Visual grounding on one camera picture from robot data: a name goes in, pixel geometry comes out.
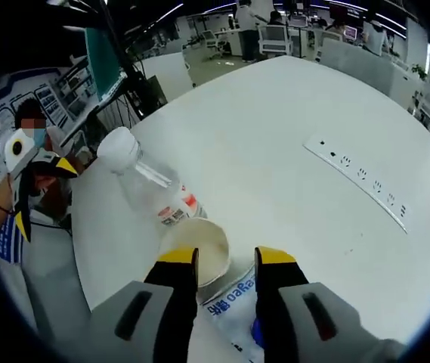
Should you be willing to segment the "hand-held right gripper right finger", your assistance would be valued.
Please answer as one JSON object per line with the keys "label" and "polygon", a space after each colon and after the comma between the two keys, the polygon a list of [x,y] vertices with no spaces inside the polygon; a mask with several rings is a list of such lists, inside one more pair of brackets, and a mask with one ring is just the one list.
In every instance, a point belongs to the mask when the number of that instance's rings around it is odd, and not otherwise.
{"label": "hand-held right gripper right finger", "polygon": [[255,248],[256,318],[266,362],[397,362],[405,345],[365,330],[357,310],[309,282],[282,250]]}

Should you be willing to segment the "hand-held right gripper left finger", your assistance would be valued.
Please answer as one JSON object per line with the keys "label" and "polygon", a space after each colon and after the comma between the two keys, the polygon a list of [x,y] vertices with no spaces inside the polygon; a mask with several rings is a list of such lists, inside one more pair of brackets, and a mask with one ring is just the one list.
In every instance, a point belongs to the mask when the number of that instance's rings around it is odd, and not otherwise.
{"label": "hand-held right gripper left finger", "polygon": [[162,254],[144,281],[132,281],[94,309],[86,362],[186,362],[197,314],[199,250]]}

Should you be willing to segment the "person's left hand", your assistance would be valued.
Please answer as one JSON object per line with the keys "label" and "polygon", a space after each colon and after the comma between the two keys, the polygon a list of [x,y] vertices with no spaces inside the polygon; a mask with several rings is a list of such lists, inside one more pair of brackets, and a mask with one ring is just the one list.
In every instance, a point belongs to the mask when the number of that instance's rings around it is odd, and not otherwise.
{"label": "person's left hand", "polygon": [[10,213],[13,209],[12,198],[11,177],[6,175],[0,181],[0,208]]}

